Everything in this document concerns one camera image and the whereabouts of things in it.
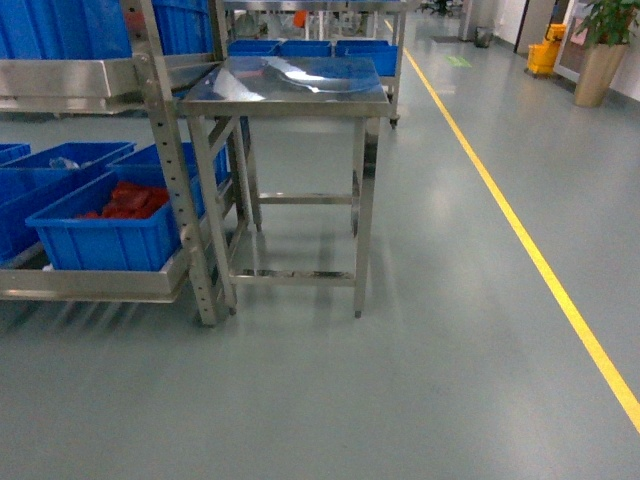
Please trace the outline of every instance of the potted plant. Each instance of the potted plant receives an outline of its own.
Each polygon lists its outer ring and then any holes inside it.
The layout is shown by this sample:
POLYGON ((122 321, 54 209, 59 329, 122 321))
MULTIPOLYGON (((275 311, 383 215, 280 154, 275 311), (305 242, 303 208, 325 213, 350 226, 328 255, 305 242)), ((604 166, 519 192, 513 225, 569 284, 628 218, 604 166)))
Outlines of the potted plant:
POLYGON ((592 0, 591 11, 576 33, 586 31, 586 55, 580 70, 575 104, 598 107, 629 48, 640 0, 592 0))

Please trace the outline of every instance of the green floor marking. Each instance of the green floor marking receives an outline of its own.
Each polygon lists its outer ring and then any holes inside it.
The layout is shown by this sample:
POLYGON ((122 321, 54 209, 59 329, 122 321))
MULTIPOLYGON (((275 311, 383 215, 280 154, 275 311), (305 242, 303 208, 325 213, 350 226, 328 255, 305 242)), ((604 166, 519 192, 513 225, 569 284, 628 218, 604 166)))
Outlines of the green floor marking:
POLYGON ((446 58, 453 67, 471 67, 471 64, 464 57, 447 55, 446 58))

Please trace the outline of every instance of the trash can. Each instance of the trash can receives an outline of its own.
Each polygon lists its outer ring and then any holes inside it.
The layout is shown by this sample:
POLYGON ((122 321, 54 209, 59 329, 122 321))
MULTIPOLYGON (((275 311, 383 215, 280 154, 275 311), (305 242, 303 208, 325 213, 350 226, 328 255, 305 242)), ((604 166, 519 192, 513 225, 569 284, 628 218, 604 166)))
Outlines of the trash can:
POLYGON ((477 27, 474 44, 478 48, 489 48, 493 38, 493 29, 487 27, 477 27))

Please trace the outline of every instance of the table top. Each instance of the table top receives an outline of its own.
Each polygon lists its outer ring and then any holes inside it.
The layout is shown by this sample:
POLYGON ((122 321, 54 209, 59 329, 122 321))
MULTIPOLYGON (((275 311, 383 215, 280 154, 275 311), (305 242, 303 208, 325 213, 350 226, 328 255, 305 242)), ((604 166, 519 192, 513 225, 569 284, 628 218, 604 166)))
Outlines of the table top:
POLYGON ((226 10, 402 12, 415 10, 421 0, 225 0, 226 10))
POLYGON ((359 57, 229 57, 179 103, 186 115, 386 117, 373 62, 359 57))

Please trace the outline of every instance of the green leaves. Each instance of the green leaves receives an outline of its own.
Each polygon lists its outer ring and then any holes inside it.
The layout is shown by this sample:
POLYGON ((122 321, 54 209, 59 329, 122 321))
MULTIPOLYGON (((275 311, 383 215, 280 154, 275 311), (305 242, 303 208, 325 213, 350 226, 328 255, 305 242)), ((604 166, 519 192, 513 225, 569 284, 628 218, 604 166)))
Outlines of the green leaves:
POLYGON ((576 30, 587 31, 585 45, 591 47, 598 43, 619 45, 629 43, 631 26, 638 26, 640 0, 592 0, 591 12, 576 30))

